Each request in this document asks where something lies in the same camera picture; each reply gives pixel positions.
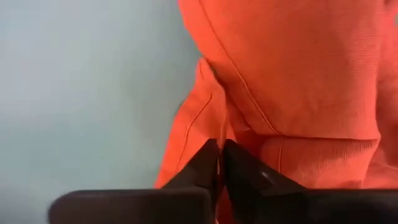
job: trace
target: light blue wall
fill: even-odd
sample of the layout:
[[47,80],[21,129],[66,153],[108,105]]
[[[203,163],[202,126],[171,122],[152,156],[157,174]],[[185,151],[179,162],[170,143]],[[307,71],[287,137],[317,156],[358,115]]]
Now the light blue wall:
[[0,223],[150,187],[198,57],[177,0],[0,0]]

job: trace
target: black plastic object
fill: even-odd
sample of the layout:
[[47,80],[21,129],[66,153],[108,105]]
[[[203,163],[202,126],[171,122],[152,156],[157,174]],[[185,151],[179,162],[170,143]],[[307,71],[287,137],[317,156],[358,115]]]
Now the black plastic object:
[[311,190],[227,140],[224,170],[238,223],[398,223],[398,190]]
[[209,139],[163,189],[82,190],[58,198],[50,224],[210,224],[219,149]]

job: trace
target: orange jumpsuit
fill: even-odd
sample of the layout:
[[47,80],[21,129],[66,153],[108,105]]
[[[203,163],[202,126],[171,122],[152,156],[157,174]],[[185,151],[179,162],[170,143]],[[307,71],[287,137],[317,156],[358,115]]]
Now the orange jumpsuit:
[[209,138],[309,188],[398,187],[398,1],[179,4],[203,58],[157,187]]

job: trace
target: orange fabric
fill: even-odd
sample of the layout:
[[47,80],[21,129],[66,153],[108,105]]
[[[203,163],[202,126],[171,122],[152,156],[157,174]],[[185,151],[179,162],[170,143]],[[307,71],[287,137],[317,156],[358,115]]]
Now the orange fabric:
[[231,138],[306,187],[398,187],[397,2],[180,0],[203,58],[156,186]]

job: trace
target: orange cloth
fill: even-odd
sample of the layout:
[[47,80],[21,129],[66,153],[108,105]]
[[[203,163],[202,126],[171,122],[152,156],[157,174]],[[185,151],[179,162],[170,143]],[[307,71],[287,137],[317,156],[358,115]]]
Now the orange cloth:
[[231,138],[310,188],[398,187],[393,0],[180,0],[203,54],[156,186]]

